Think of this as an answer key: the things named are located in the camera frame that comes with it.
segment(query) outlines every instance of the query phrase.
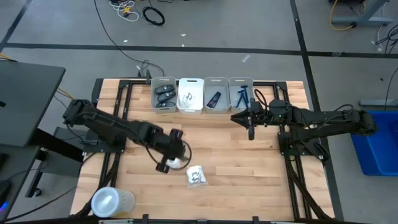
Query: concrete floor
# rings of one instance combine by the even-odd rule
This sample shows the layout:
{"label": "concrete floor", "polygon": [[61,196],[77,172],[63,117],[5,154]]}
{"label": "concrete floor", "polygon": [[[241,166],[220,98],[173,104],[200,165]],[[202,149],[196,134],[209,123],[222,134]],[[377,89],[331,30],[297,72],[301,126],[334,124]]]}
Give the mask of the concrete floor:
{"label": "concrete floor", "polygon": [[[143,18],[132,23],[120,19],[105,0],[97,0],[98,9],[110,36],[118,45],[158,47],[226,47],[240,49],[271,49],[299,51],[289,0],[195,0],[172,4],[152,0],[163,12],[163,27],[150,25]],[[0,39],[2,39],[24,0],[0,1]],[[137,3],[142,9],[147,2]],[[328,15],[331,6],[324,1],[299,0],[297,9],[303,36],[310,51],[380,53],[371,41],[378,27],[358,27],[347,32],[330,29]],[[398,22],[398,2],[390,2],[385,16]],[[336,15],[351,15],[348,6],[336,7]],[[383,37],[392,27],[381,32]],[[89,0],[33,0],[8,40],[17,44],[112,45]],[[67,72],[61,87],[75,98],[91,98],[96,78],[134,77],[139,65],[115,50],[27,49],[5,47],[2,53],[21,62],[65,67]],[[167,76],[182,77],[252,77],[261,80],[304,81],[307,84],[301,56],[249,54],[246,63],[242,53],[127,51],[138,59],[149,59],[161,66]],[[397,59],[310,57],[313,79],[322,110],[333,110],[358,100],[384,98],[388,80],[398,66]],[[151,68],[153,77],[161,75]],[[398,97],[398,81],[393,81],[391,98]],[[52,133],[62,125],[63,106],[53,100],[40,128]],[[335,168],[337,189],[346,221],[365,223],[396,223],[398,179],[368,177],[362,174],[351,139],[348,135],[329,138]],[[43,196],[25,198],[25,186],[10,217],[38,207],[70,189],[77,178],[45,174],[39,187]],[[22,220],[66,217],[73,192],[51,206],[34,212]]]}

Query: blue bin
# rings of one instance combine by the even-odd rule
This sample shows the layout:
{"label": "blue bin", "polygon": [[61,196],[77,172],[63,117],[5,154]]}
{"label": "blue bin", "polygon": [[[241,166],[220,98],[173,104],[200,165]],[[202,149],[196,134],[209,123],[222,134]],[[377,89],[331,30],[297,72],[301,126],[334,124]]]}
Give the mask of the blue bin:
{"label": "blue bin", "polygon": [[365,175],[398,175],[398,111],[368,111],[377,131],[371,136],[352,134]]}

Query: clear plastic bag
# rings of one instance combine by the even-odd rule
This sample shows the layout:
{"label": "clear plastic bag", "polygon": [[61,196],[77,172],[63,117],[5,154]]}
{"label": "clear plastic bag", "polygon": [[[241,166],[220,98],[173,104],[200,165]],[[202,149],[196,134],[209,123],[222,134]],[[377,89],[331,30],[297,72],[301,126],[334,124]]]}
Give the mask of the clear plastic bag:
{"label": "clear plastic bag", "polygon": [[207,185],[205,174],[201,166],[191,166],[187,169],[188,188]]}

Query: yellow cable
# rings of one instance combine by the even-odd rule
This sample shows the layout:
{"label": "yellow cable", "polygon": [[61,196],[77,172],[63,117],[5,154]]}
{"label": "yellow cable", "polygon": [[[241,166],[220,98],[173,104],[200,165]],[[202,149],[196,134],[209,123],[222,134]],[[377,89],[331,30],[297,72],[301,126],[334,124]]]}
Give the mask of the yellow cable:
{"label": "yellow cable", "polygon": [[58,88],[58,90],[60,90],[61,92],[63,92],[64,94],[66,94],[69,98],[71,98],[71,99],[74,100],[74,97],[71,96],[71,94],[69,94],[67,91],[65,91],[65,90],[63,90],[63,89],[61,89],[61,88]]}
{"label": "yellow cable", "polygon": [[339,29],[339,28],[335,28],[335,27],[333,26],[333,24],[331,23],[331,17],[332,17],[332,15],[333,15],[333,11],[335,10],[335,6],[336,6],[336,4],[337,4],[337,1],[338,1],[338,0],[335,1],[335,3],[333,4],[333,7],[331,8],[331,11],[330,11],[330,15],[329,15],[329,24],[330,24],[330,27],[331,27],[333,30],[336,30],[336,31],[344,31],[344,30],[348,30],[348,29],[353,28],[354,26],[351,25],[351,26],[349,26],[349,27],[345,27],[345,28]]}
{"label": "yellow cable", "polygon": [[0,53],[0,56],[4,57],[5,59],[10,60],[10,58],[7,55],[5,55],[5,54]]}

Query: wooden table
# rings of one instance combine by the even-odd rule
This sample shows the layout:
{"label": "wooden table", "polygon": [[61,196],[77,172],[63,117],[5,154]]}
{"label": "wooden table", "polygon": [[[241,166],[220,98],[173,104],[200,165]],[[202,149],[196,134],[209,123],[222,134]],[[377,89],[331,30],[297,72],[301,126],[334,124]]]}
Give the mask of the wooden table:
{"label": "wooden table", "polygon": [[[98,109],[113,112],[118,79],[103,82]],[[287,82],[290,102],[308,108],[302,82]],[[272,88],[258,88],[267,102]],[[183,139],[193,150],[190,165],[202,165],[207,186],[187,188],[185,171],[161,174],[143,147],[127,142],[121,156],[116,187],[136,197],[134,210],[122,218],[206,220],[294,220],[284,158],[279,152],[276,126],[256,128],[256,139],[248,140],[245,128],[229,120],[228,114],[155,114],[150,107],[150,86],[134,85],[128,119],[145,120],[164,128],[184,131]],[[81,169],[71,213],[90,199],[98,186],[103,154],[93,156]],[[323,166],[312,156],[302,156],[307,189],[319,206],[334,217]],[[297,190],[300,214],[302,197]]]}

